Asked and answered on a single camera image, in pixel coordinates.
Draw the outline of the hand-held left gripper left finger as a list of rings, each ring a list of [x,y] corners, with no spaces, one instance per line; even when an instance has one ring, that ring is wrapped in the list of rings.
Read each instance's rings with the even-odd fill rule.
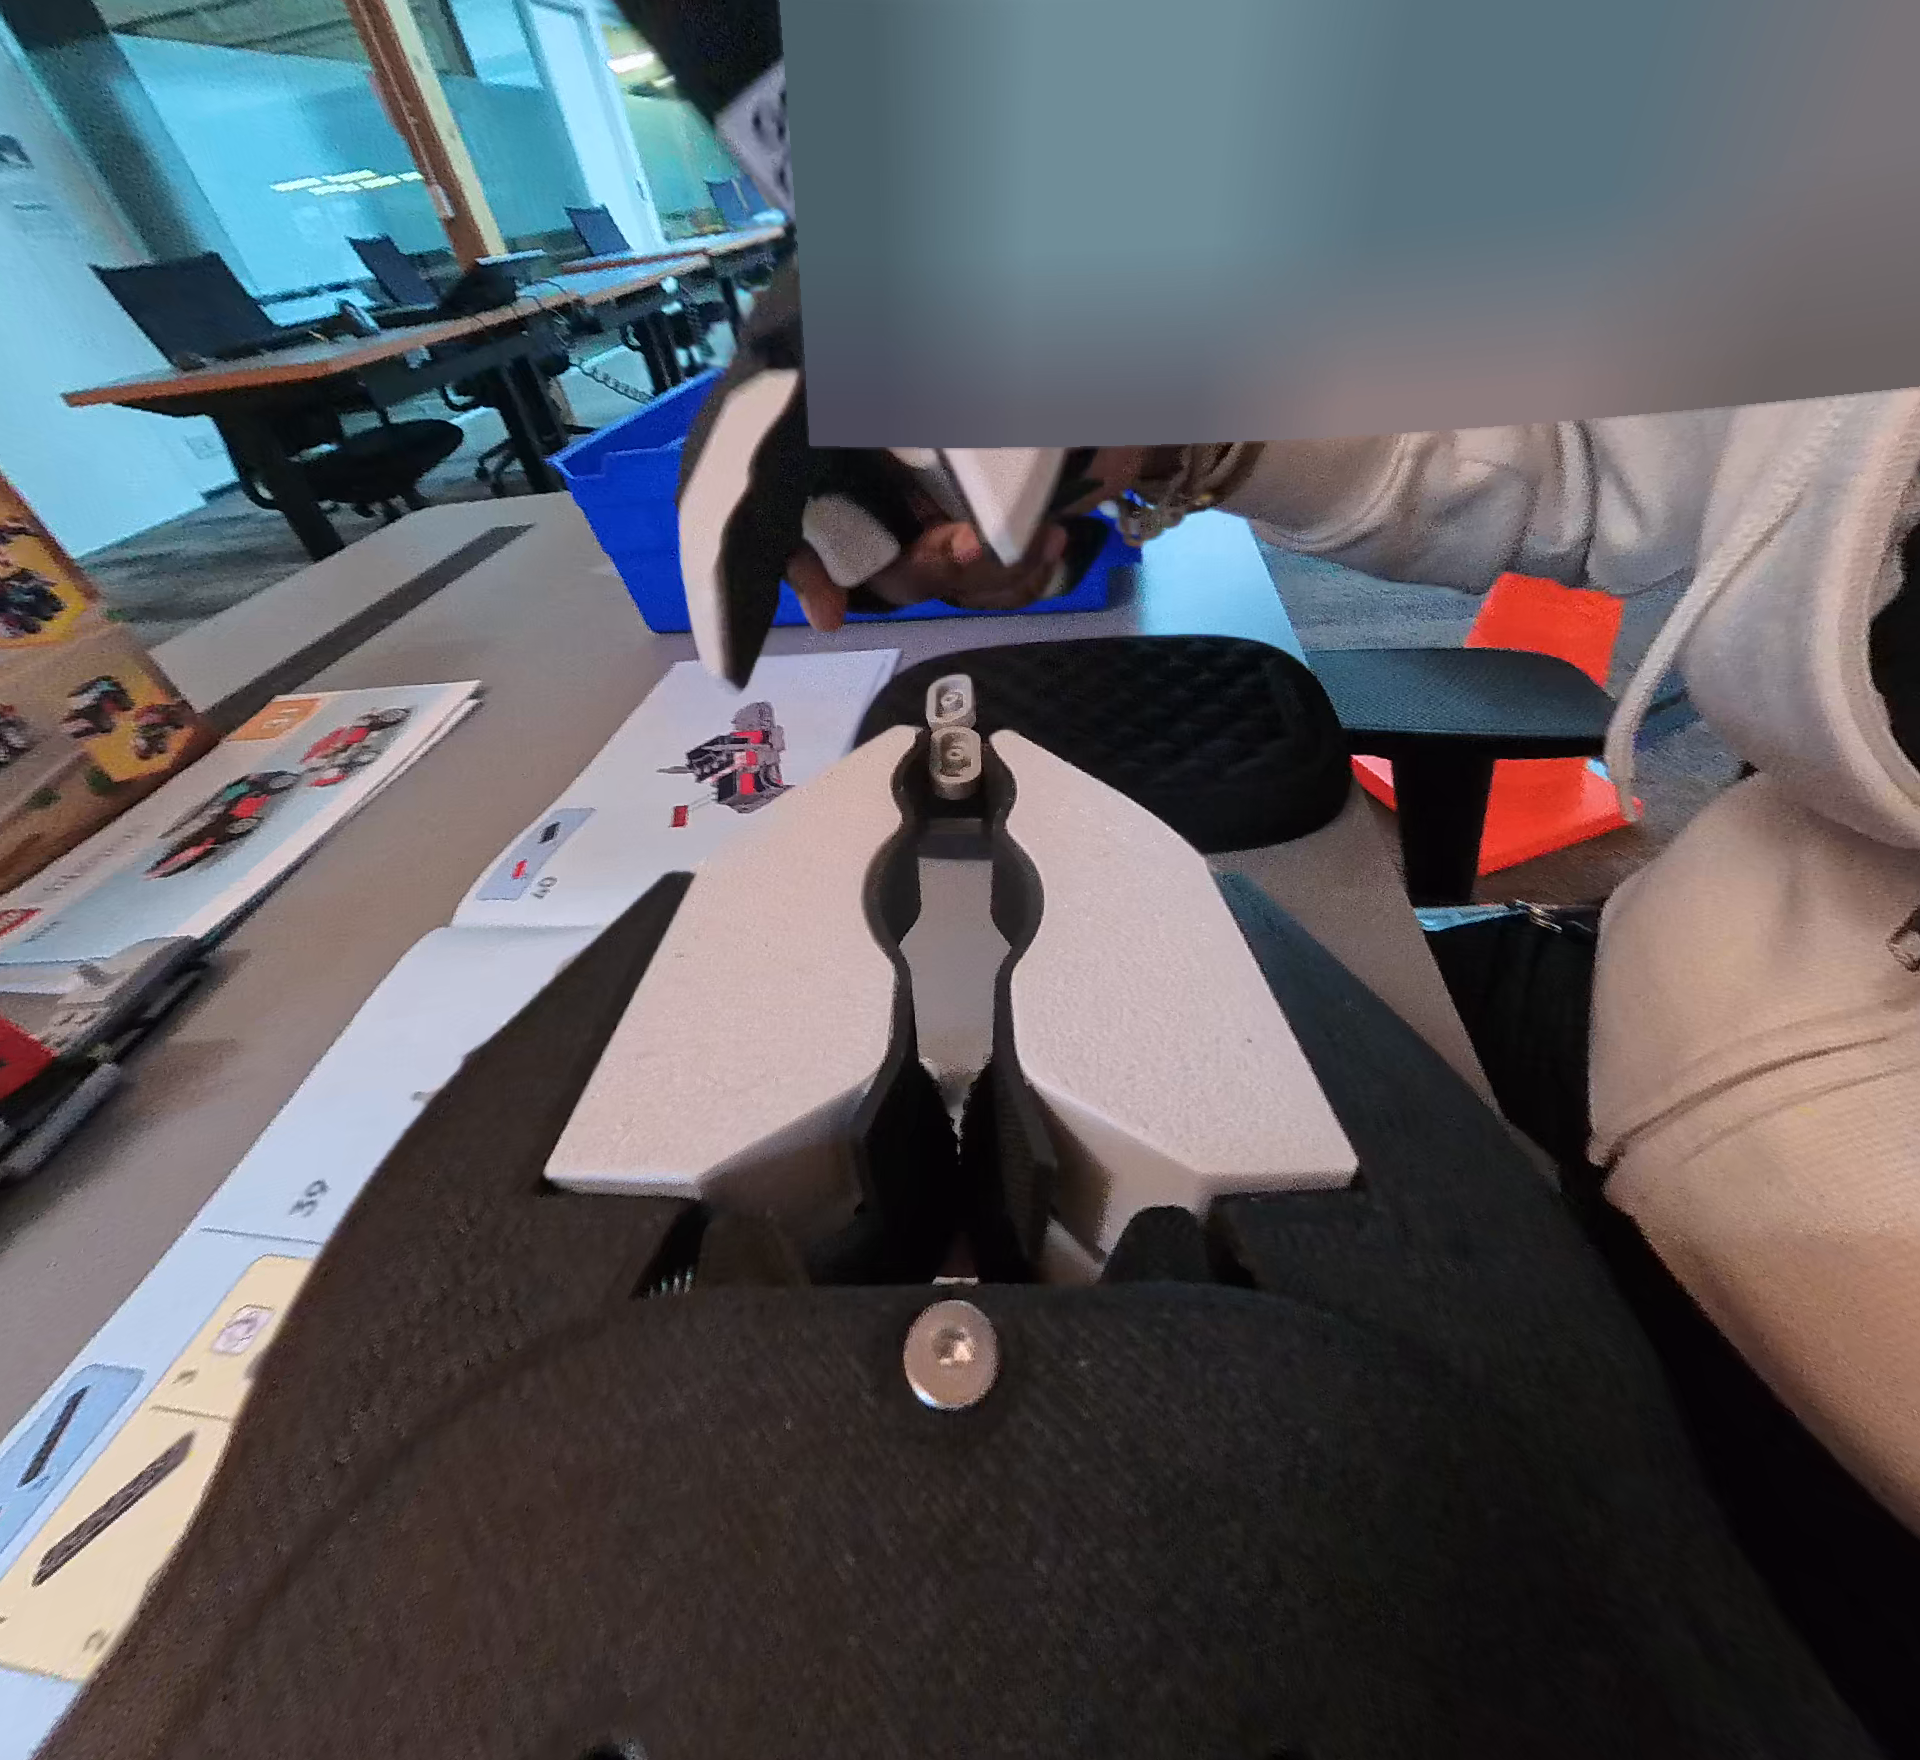
[[[926,727],[882,727],[722,852],[672,907],[545,1178],[775,1219],[818,1283],[926,1283],[964,1214],[919,1062]]]

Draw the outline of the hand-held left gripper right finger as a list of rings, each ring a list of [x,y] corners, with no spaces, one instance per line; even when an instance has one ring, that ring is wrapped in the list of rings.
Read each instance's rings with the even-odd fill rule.
[[[1208,855],[1016,727],[982,740],[992,972],[964,1167],[982,1269],[1099,1269],[1149,1213],[1361,1172]]]

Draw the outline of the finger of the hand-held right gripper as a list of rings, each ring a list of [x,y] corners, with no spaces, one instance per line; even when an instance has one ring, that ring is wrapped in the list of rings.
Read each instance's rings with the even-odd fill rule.
[[[1118,495],[1103,447],[935,447],[942,478],[942,558],[950,567],[1034,567],[1058,558],[1070,524]]]
[[[694,651],[732,687],[748,684],[772,636],[809,486],[802,371],[722,381],[681,443],[674,553]]]

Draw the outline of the lego instruction booklet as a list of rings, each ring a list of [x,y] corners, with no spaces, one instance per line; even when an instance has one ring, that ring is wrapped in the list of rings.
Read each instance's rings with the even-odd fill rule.
[[[481,684],[284,691],[3,893],[0,988],[68,996],[151,943],[216,943],[434,751]]]
[[[64,1371],[3,1431],[3,1756],[39,1756],[193,1516],[254,1373],[381,1159],[596,931],[696,869],[722,737],[783,727],[783,782],[825,774],[900,651],[772,658],[744,691],[672,666],[587,774],[514,835],[395,969],[323,1027],[325,1052],[221,1149],[115,1311],[52,1337]]]

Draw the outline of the grey grille lego assembly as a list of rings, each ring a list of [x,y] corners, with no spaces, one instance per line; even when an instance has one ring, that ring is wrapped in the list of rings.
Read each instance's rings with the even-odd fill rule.
[[[986,861],[986,754],[977,737],[977,691],[970,669],[926,687],[926,807],[919,855]]]

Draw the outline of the person's right forearm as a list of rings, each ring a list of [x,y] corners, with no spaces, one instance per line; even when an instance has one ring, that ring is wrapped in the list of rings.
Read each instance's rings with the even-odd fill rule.
[[[1651,590],[1694,573],[1740,407],[1245,447],[1222,511],[1377,579],[1478,597],[1500,573]]]

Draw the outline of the closed lego instruction booklet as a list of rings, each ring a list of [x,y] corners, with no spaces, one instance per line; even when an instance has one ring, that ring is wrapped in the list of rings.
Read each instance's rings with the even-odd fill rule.
[[[3,893],[0,988],[68,996],[151,943],[216,943],[434,751],[481,684],[284,691]]]

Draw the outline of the cardboard lego box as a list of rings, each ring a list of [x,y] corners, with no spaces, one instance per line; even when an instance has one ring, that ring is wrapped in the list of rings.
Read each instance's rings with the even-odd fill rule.
[[[216,727],[28,495],[0,486],[0,889],[202,761]]]

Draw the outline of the red black lego vehicle model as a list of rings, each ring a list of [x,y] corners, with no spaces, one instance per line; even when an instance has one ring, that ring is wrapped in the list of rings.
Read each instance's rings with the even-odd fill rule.
[[[137,943],[85,963],[46,1016],[3,1020],[0,1184],[28,1184],[206,976],[206,945]]]

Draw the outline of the person's right hand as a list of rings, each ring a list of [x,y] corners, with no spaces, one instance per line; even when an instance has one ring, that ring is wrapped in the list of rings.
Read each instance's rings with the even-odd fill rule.
[[[913,605],[1020,613],[1070,597],[1112,540],[1103,511],[1077,511],[1044,524],[1020,558],[997,558],[972,524],[882,524],[852,495],[815,495],[783,579],[815,628]]]

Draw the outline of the blue plastic bin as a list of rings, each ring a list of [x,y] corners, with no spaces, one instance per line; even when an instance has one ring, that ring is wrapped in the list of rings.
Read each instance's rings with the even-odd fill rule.
[[[632,597],[645,628],[656,636],[689,636],[674,483],[681,483],[681,441],[705,411],[712,381],[719,371],[694,374],[552,459],[552,469],[566,483],[573,503],[579,506],[591,540],[601,542],[610,567],[620,573],[623,590]],[[1135,567],[1143,548],[1133,548],[1112,519],[1095,519],[1095,542],[1077,579],[1020,613],[1065,620],[1065,613],[1118,607],[1133,597]],[[950,605],[852,607],[852,625],[877,625],[877,620],[997,620],[997,613],[950,607]]]

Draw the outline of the wooden top office desk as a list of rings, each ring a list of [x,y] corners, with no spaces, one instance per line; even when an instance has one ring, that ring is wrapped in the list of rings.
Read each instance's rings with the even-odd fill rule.
[[[652,394],[666,394],[689,374],[710,371],[712,326],[722,331],[722,347],[735,347],[755,290],[769,290],[788,254],[793,225],[760,223],[722,237],[694,237],[666,254],[561,261],[557,282],[573,311],[587,311],[638,356]]]
[[[206,417],[235,478],[265,486],[265,503],[290,524],[305,558],[342,548],[313,483],[282,447],[282,411],[368,411],[436,385],[504,374],[504,428],[529,490],[561,490],[545,431],[537,356],[561,347],[557,311],[566,304],[525,290],[514,308],[466,311],[417,326],[296,343],[254,361],[210,361],[193,371],[145,371],[87,393],[64,393],[64,407],[127,407],[151,417]]]

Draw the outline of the black quilted office chair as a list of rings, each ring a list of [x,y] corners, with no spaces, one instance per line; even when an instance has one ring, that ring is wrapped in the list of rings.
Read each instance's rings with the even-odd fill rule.
[[[1326,828],[1348,795],[1348,740],[1324,684],[1259,638],[1047,638],[904,666],[855,745],[926,725],[935,676],[970,676],[977,727],[1016,727],[1126,795],[1208,855]]]

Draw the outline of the wooden pillar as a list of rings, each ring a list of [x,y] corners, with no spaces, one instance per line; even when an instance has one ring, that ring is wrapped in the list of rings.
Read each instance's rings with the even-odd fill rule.
[[[504,254],[504,225],[487,204],[466,133],[451,112],[446,77],[428,56],[414,8],[342,0],[342,9],[368,56],[368,92],[423,173],[423,195],[446,225],[453,265],[471,272]]]

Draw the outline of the black swivel office chair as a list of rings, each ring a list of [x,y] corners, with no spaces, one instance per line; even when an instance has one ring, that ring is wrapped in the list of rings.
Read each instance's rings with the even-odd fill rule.
[[[338,441],[331,447],[305,447],[290,459],[290,478],[323,506],[349,506],[359,519],[395,524],[404,511],[423,511],[423,478],[466,447],[466,431],[446,417],[392,417]]]

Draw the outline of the orange plastic object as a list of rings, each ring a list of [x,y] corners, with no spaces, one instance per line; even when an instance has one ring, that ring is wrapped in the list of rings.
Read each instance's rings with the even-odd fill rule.
[[[1500,573],[1476,607],[1462,651],[1559,658],[1601,687],[1619,620],[1625,605],[1608,590]],[[1356,754],[1356,777],[1370,798],[1398,807],[1398,782],[1382,754]],[[1476,876],[1615,835],[1630,819],[1633,805],[1619,798],[1615,777],[1601,774],[1601,751],[1566,761],[1494,761]]]

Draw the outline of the person's cream hoodie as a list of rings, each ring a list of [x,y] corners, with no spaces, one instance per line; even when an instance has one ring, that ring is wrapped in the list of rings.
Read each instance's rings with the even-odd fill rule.
[[[1762,1383],[1916,1534],[1916,385],[1729,417],[1666,669],[1748,769],[1601,907],[1589,1165]]]

